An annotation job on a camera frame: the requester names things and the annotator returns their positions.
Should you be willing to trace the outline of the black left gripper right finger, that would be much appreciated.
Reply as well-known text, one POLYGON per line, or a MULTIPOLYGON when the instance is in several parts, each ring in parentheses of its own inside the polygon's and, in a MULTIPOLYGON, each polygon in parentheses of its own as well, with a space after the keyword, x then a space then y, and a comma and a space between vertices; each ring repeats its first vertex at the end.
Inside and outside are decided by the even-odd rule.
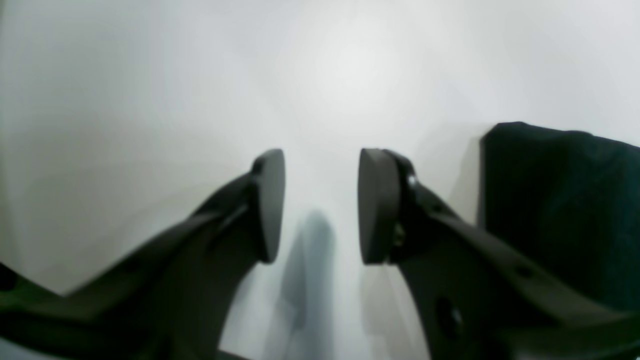
POLYGON ((432 360, 637 360, 639 315, 580 294, 423 186, 411 161, 363 148, 359 250, 395 265, 432 360))

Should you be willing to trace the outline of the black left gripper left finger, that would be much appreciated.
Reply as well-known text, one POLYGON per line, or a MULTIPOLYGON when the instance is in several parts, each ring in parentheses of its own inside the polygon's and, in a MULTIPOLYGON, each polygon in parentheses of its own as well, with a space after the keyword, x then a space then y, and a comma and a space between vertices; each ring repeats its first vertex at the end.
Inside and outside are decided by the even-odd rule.
POLYGON ((220 349, 246 275, 278 255, 281 149, 84 287, 1 312, 1 337, 70 360, 238 360, 220 349))

